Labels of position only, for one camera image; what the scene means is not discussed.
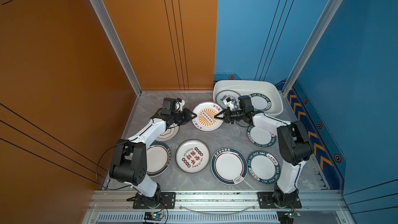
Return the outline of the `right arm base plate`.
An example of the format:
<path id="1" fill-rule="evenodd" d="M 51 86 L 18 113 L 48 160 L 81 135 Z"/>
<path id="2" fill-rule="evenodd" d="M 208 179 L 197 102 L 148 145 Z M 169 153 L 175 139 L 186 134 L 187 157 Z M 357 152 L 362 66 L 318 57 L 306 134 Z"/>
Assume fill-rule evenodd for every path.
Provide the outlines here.
<path id="1" fill-rule="evenodd" d="M 266 209 L 266 208 L 301 209 L 302 208 L 302 203 L 299 198 L 299 195 L 296 194 L 295 192 L 288 194 L 286 199 L 283 199 L 283 197 L 280 197 L 279 200 L 277 200 L 274 197 L 274 193 L 275 192 L 258 192 L 257 193 L 258 202 L 259 202 L 261 209 Z"/>

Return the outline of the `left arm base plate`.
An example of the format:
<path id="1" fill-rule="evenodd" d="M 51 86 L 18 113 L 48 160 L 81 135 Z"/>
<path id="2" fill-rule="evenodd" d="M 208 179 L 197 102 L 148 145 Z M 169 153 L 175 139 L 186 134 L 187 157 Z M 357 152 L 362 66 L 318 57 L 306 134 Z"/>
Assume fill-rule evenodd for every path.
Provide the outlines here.
<path id="1" fill-rule="evenodd" d="M 175 192 L 161 192 L 152 198 L 144 197 L 137 193 L 133 203 L 134 209 L 174 209 L 176 202 Z"/>

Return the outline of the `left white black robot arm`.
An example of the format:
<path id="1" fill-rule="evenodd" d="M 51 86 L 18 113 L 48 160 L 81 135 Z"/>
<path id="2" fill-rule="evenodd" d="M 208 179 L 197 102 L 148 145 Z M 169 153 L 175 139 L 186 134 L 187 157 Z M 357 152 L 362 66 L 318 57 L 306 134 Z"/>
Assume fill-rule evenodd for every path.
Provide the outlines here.
<path id="1" fill-rule="evenodd" d="M 185 125 L 197 115 L 184 107 L 185 101 L 165 98 L 163 105 L 149 123 L 134 136 L 116 142 L 109 168 L 109 177 L 137 191 L 138 204 L 156 208 L 161 203 L 160 185 L 147 175 L 147 149 L 171 125 Z"/>

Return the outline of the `orange sunburst plate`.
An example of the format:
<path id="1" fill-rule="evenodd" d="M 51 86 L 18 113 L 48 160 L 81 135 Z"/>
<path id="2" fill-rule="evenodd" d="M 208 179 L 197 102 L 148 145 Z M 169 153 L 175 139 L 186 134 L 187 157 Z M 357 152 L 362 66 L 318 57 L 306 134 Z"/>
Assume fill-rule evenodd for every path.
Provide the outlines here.
<path id="1" fill-rule="evenodd" d="M 194 127 L 200 131 L 215 131 L 223 125 L 222 120 L 215 118 L 222 110 L 223 108 L 217 103 L 202 102 L 194 108 L 193 113 L 196 114 L 196 117 L 191 121 Z"/>

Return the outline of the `green lettered rim plate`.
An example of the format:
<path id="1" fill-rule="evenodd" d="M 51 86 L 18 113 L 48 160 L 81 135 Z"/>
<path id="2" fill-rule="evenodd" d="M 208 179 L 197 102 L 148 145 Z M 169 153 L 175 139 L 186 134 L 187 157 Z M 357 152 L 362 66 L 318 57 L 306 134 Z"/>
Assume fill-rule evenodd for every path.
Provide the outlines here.
<path id="1" fill-rule="evenodd" d="M 256 110 L 268 111 L 272 106 L 271 100 L 264 94 L 252 93 L 249 97 L 251 98 L 252 105 Z"/>

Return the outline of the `white plastic bin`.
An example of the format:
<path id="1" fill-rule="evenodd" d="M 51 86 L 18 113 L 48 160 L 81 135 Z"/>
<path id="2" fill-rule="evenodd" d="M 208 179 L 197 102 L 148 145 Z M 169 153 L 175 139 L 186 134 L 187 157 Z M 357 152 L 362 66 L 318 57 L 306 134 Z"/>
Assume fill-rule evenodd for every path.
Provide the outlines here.
<path id="1" fill-rule="evenodd" d="M 213 99 L 216 102 L 216 95 L 222 90 L 233 90 L 243 95 L 250 95 L 252 93 L 261 93 L 269 97 L 272 106 L 268 111 L 264 111 L 267 115 L 276 117 L 284 110 L 281 96 L 277 88 L 269 82 L 259 82 L 251 80 L 221 80 L 218 81 L 213 90 Z"/>

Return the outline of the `red character plate back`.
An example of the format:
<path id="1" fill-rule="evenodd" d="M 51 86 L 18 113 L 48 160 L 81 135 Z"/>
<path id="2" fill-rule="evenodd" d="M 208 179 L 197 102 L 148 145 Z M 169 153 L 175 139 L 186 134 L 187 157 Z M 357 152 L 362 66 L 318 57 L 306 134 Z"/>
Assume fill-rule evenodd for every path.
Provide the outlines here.
<path id="1" fill-rule="evenodd" d="M 222 90 L 217 93 L 215 99 L 216 103 L 220 105 L 223 109 L 226 109 L 228 105 L 224 104 L 224 100 L 227 98 L 230 98 L 232 101 L 233 106 L 230 106 L 231 110 L 237 110 L 239 108 L 239 102 L 238 98 L 240 97 L 240 94 L 237 93 L 236 91 L 233 90 Z"/>

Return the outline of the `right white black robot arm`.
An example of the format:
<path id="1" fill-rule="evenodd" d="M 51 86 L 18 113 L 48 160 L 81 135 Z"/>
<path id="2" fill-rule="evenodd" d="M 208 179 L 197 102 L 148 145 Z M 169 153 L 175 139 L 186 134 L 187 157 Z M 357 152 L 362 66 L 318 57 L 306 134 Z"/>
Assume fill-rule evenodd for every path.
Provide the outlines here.
<path id="1" fill-rule="evenodd" d="M 215 118 L 231 124 L 243 120 L 253 127 L 275 134 L 283 159 L 281 177 L 274 187 L 274 192 L 258 194 L 260 207 L 301 208 L 296 184 L 304 165 L 314 153 L 314 147 L 305 126 L 300 121 L 280 120 L 263 111 L 255 110 L 251 98 L 247 95 L 238 98 L 239 107 L 234 106 L 235 102 L 229 97 L 223 100 L 227 108 L 216 114 Z"/>

